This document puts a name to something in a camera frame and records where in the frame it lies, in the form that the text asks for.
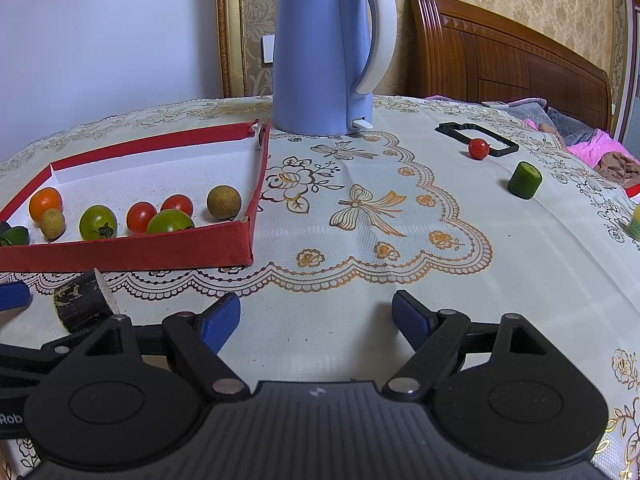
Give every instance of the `yellow bottle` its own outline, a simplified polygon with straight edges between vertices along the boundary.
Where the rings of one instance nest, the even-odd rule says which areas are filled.
[[[634,214],[626,228],[626,232],[635,240],[640,241],[640,204],[634,209]]]

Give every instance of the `table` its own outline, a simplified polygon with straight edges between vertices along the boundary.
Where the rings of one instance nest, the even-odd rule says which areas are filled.
[[[198,100],[75,127],[0,166],[0,205],[58,158],[270,111],[270,98]],[[434,130],[451,121],[480,124],[520,150],[472,160]],[[506,190],[520,160],[543,174],[530,201]],[[519,312],[607,399],[611,420],[594,462],[612,478],[637,477],[640,244],[625,234],[634,204],[621,187],[501,110],[386,96],[374,100],[373,131],[302,137],[272,129],[268,168],[251,267],[107,273],[121,312],[155,323],[235,291],[242,318],[220,356],[252,387],[384,383],[412,354],[390,319],[399,288],[476,321]],[[0,342],[39,348],[66,335],[51,293],[70,277],[0,274],[34,291],[27,309],[0,313]],[[11,480],[38,461],[29,440],[5,442],[2,452]]]

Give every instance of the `dark cylindrical object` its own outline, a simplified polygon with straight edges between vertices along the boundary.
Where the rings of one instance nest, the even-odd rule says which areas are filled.
[[[97,326],[113,314],[119,314],[98,269],[85,272],[54,290],[53,305],[58,319],[70,333]]]
[[[542,174],[534,165],[521,161],[509,180],[507,188],[524,200],[533,197],[542,183]]]

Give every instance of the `white kettle handle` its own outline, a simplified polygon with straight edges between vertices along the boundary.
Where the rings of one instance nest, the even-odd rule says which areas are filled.
[[[372,16],[372,37],[369,59],[356,87],[358,94],[368,94],[385,75],[396,48],[398,16],[396,0],[368,0]]]

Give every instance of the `blue electric kettle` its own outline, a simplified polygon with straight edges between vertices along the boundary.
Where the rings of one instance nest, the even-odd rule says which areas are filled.
[[[372,128],[373,89],[396,46],[396,0],[278,0],[273,122],[330,136]]]

